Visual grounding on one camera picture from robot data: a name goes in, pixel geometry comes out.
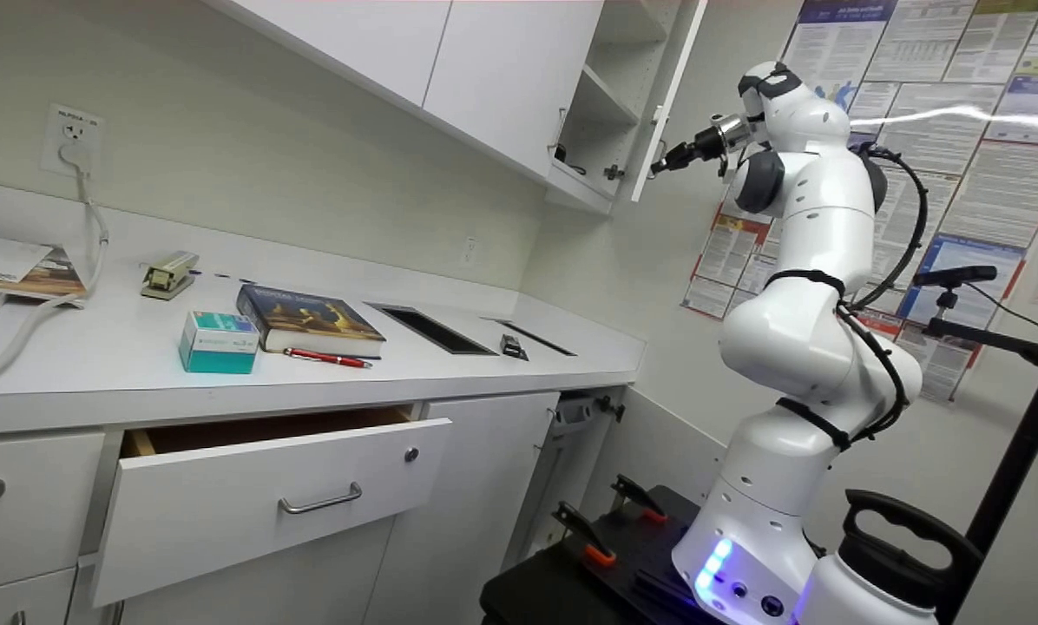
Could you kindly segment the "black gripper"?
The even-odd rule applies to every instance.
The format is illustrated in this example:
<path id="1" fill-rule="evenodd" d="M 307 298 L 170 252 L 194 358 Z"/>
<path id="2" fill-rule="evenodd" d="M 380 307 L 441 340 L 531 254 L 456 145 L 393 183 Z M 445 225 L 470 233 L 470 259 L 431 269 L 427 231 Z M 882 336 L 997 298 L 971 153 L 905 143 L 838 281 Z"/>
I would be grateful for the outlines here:
<path id="1" fill-rule="evenodd" d="M 698 131 L 690 143 L 666 149 L 661 161 L 651 164 L 651 175 L 671 175 L 680 172 L 680 164 L 693 164 L 693 161 L 720 161 L 728 153 L 728 145 L 740 139 L 740 124 L 732 118 L 707 124 L 704 131 Z"/>

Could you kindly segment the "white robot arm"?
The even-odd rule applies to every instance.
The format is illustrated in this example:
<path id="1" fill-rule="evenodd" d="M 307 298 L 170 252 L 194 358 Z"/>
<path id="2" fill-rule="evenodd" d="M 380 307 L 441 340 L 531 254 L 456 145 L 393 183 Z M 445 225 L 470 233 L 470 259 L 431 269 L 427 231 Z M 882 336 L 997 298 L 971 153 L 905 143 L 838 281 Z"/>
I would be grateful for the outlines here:
<path id="1" fill-rule="evenodd" d="M 876 270 L 887 176 L 852 149 L 846 110 L 783 62 L 747 69 L 735 95 L 740 114 L 662 164 L 715 161 L 735 210 L 783 224 L 779 269 L 720 329 L 722 366 L 779 402 L 735 427 L 671 564 L 726 625 L 795 625 L 815 568 L 803 518 L 830 463 L 889 427 L 924 373 L 852 309 Z"/>

